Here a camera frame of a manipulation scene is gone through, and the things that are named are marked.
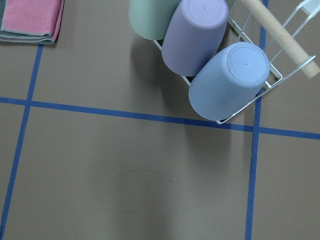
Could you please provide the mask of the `blue plastic cup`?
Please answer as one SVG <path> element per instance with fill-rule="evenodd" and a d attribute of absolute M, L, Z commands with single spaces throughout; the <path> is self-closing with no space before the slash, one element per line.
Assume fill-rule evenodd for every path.
<path fill-rule="evenodd" d="M 217 53 L 192 80 L 188 97 L 201 117 L 231 117 L 262 89 L 270 74 L 266 53 L 250 42 L 236 42 Z"/>

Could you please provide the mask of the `purple plastic cup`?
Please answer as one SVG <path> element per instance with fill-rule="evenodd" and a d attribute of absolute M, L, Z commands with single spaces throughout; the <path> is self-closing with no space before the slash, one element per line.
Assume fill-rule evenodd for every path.
<path fill-rule="evenodd" d="M 174 73 L 195 76 L 216 54 L 229 16 L 225 0 L 182 0 L 162 44 L 162 58 Z"/>

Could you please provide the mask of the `green plastic cup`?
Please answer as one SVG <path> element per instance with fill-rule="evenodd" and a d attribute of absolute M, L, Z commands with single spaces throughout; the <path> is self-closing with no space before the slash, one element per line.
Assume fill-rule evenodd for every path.
<path fill-rule="evenodd" d="M 179 0 L 131 0 L 128 10 L 130 25 L 147 40 L 162 40 L 179 3 Z"/>

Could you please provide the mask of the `pink grey folded cloth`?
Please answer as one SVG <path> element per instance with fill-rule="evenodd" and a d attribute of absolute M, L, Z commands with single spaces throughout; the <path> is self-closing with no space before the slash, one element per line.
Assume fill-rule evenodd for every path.
<path fill-rule="evenodd" d="M 23 44 L 54 44 L 60 31 L 63 0 L 2 0 L 0 40 Z"/>

